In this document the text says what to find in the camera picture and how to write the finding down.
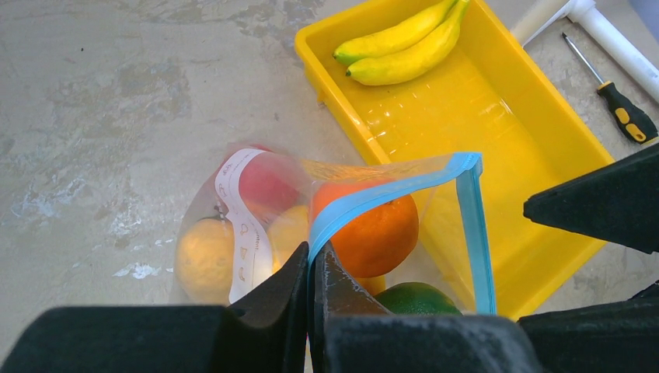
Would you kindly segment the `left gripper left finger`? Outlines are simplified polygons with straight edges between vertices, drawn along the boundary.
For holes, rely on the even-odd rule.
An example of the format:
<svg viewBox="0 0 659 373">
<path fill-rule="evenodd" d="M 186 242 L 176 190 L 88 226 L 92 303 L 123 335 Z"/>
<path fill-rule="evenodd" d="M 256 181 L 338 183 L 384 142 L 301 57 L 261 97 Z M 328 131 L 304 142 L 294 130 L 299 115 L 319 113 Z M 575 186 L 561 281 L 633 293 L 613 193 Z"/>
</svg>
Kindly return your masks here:
<svg viewBox="0 0 659 373">
<path fill-rule="evenodd" d="M 3 372 L 301 372 L 309 245 L 230 306 L 50 309 L 23 332 Z"/>
</svg>

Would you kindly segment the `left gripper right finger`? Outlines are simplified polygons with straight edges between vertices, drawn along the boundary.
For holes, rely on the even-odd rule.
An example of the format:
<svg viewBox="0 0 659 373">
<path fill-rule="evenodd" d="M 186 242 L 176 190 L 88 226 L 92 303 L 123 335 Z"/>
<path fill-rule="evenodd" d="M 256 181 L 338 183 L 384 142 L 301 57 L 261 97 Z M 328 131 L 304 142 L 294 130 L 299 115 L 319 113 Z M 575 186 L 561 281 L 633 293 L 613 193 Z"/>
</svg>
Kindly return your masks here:
<svg viewBox="0 0 659 373">
<path fill-rule="evenodd" d="M 541 372 L 520 326 L 493 315 L 394 315 L 340 265 L 309 254 L 308 333 L 315 372 Z"/>
</svg>

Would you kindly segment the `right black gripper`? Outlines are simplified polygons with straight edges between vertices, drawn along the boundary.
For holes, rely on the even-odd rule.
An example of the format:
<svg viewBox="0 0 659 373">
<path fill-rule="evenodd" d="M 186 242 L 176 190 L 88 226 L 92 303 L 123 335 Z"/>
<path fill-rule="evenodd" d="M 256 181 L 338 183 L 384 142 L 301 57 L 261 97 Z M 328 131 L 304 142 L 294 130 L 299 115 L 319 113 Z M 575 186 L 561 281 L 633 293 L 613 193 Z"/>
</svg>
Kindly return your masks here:
<svg viewBox="0 0 659 373">
<path fill-rule="evenodd" d="M 530 197 L 523 215 L 651 254 L 658 251 L 658 145 Z M 632 298 L 521 317 L 545 372 L 657 372 L 658 283 Z"/>
</svg>

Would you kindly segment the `orange yellow mango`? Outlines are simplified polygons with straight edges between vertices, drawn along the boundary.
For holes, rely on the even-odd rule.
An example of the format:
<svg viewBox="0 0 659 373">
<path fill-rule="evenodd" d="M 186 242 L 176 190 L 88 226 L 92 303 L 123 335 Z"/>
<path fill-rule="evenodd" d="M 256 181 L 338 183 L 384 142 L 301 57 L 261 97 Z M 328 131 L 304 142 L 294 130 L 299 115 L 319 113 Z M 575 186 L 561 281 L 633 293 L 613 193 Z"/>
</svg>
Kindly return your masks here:
<svg viewBox="0 0 659 373">
<path fill-rule="evenodd" d="M 377 277 L 356 277 L 356 282 L 366 290 L 371 296 L 375 297 L 386 289 L 385 276 Z"/>
</svg>

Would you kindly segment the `green avocado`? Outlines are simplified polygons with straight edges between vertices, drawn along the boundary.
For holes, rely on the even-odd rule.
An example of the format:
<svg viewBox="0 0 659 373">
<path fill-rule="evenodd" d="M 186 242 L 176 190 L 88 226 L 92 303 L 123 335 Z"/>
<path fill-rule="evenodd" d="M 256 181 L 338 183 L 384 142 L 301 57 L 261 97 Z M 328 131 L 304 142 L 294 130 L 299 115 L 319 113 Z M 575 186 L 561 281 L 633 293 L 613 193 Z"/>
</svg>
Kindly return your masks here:
<svg viewBox="0 0 659 373">
<path fill-rule="evenodd" d="M 462 314 L 446 294 L 422 282 L 397 284 L 377 294 L 375 300 L 397 315 Z"/>
</svg>

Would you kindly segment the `orange fruit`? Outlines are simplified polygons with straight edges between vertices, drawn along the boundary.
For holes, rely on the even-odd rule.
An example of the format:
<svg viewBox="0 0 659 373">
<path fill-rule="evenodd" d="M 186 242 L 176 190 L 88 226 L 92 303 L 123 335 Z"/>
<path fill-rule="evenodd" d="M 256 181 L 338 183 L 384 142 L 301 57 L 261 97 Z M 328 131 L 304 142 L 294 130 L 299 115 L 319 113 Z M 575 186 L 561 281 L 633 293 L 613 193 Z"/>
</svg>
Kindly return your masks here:
<svg viewBox="0 0 659 373">
<path fill-rule="evenodd" d="M 419 234 L 417 205 L 405 195 L 357 216 L 329 242 L 349 275 L 369 278 L 397 268 L 417 246 Z"/>
</svg>

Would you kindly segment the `orange peach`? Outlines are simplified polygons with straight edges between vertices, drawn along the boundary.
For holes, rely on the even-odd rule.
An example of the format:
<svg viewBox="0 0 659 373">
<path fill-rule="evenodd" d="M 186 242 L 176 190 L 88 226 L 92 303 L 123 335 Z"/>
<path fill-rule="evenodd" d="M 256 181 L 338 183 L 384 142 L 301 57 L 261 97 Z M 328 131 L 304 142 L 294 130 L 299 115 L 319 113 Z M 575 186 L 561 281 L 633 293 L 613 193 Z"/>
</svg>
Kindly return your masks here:
<svg viewBox="0 0 659 373">
<path fill-rule="evenodd" d="M 205 218 L 193 224 L 178 241 L 174 273 L 192 301 L 227 305 L 233 257 L 232 223 Z"/>
</svg>

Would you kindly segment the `yellow lemon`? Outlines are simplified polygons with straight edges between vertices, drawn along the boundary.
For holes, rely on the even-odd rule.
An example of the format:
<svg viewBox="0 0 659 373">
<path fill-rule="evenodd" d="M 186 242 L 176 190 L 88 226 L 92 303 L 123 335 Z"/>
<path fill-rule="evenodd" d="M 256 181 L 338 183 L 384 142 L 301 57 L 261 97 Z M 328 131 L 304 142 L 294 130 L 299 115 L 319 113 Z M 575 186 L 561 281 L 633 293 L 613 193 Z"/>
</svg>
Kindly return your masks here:
<svg viewBox="0 0 659 373">
<path fill-rule="evenodd" d="M 309 236 L 309 208 L 298 205 L 276 218 L 267 230 L 273 256 L 273 272 L 277 272 Z"/>
</svg>

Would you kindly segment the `clear zip bag blue zipper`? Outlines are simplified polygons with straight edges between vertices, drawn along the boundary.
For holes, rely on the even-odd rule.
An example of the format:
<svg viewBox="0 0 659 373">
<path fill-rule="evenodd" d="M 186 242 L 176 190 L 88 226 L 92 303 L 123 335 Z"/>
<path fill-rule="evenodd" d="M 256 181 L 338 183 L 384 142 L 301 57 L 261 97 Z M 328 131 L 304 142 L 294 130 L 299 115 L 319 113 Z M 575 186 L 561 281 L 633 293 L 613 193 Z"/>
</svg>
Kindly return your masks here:
<svg viewBox="0 0 659 373">
<path fill-rule="evenodd" d="M 419 239 L 413 252 L 384 275 L 386 289 L 422 282 L 446 294 L 462 314 L 496 313 L 480 154 L 457 152 L 380 166 L 346 166 L 300 159 L 257 144 L 233 145 L 221 157 L 219 167 L 191 201 L 177 238 L 178 243 L 193 224 L 205 218 L 232 223 L 234 257 L 228 305 L 276 273 L 267 230 L 280 215 L 260 220 L 239 194 L 242 171 L 262 154 L 276 155 L 293 166 L 296 176 L 291 185 L 300 193 L 295 206 L 309 208 L 309 236 L 304 241 L 309 253 L 331 246 L 329 239 L 357 216 L 410 195 L 419 212 Z M 181 297 L 198 303 L 187 296 L 174 276 Z"/>
</svg>

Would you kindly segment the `red apple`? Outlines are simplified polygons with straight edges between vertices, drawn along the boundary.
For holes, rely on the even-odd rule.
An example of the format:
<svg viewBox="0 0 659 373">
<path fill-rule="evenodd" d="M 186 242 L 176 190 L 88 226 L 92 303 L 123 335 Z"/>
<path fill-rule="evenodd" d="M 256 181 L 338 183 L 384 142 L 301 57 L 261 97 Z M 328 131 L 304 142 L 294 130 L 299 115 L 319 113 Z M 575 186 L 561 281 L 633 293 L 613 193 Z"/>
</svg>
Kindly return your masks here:
<svg viewBox="0 0 659 373">
<path fill-rule="evenodd" d="M 239 177 L 239 194 L 252 214 L 269 221 L 296 205 L 293 166 L 276 155 L 257 155 Z"/>
</svg>

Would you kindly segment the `yellow banana bunch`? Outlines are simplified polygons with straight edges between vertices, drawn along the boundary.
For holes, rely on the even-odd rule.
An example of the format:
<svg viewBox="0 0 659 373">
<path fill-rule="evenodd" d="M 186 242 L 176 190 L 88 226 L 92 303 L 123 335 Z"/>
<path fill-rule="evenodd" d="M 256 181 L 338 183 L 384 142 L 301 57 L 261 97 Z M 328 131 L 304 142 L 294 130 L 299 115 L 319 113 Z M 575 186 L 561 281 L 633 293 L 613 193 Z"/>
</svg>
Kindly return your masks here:
<svg viewBox="0 0 659 373">
<path fill-rule="evenodd" d="M 395 85 L 440 64 L 458 42 L 469 1 L 442 1 L 385 30 L 340 44 L 333 58 L 362 85 Z"/>
</svg>

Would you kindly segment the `black yellow screwdriver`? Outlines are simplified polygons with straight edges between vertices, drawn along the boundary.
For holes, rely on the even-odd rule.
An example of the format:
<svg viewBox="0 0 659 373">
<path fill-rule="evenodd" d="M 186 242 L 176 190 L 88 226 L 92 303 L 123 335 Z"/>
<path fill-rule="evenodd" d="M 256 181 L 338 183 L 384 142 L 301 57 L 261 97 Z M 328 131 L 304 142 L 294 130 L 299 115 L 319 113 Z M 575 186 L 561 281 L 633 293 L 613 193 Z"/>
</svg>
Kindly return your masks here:
<svg viewBox="0 0 659 373">
<path fill-rule="evenodd" d="M 577 45 L 565 34 L 561 37 L 598 81 L 596 93 L 605 101 L 619 131 L 631 142 L 642 145 L 658 139 L 658 130 L 650 117 L 623 95 L 612 81 L 605 81 Z"/>
</svg>

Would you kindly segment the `yellow plastic tray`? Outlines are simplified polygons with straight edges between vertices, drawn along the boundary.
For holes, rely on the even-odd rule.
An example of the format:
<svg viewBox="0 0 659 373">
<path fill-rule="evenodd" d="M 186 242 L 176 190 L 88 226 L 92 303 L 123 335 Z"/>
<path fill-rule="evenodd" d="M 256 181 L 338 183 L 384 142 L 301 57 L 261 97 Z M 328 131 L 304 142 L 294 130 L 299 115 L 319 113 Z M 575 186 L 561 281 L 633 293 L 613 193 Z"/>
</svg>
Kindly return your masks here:
<svg viewBox="0 0 659 373">
<path fill-rule="evenodd" d="M 478 152 L 497 311 L 533 313 L 603 241 L 531 222 L 532 195 L 612 157 L 485 2 L 469 4 L 453 51 L 426 75 L 368 87 L 333 51 L 394 26 L 427 1 L 366 1 L 298 31 L 307 79 L 371 165 Z"/>
</svg>

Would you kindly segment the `white pvc pipe frame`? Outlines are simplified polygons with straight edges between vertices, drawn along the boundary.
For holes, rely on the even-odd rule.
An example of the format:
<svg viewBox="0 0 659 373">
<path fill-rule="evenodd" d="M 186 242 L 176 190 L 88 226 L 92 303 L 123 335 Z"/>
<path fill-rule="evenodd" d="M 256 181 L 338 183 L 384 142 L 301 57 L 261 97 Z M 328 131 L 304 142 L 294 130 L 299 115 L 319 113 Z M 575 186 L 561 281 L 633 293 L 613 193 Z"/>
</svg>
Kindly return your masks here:
<svg viewBox="0 0 659 373">
<path fill-rule="evenodd" d="M 658 70 L 599 10 L 594 1 L 537 1 L 511 29 L 525 46 L 558 19 L 577 23 L 633 80 L 658 101 Z"/>
</svg>

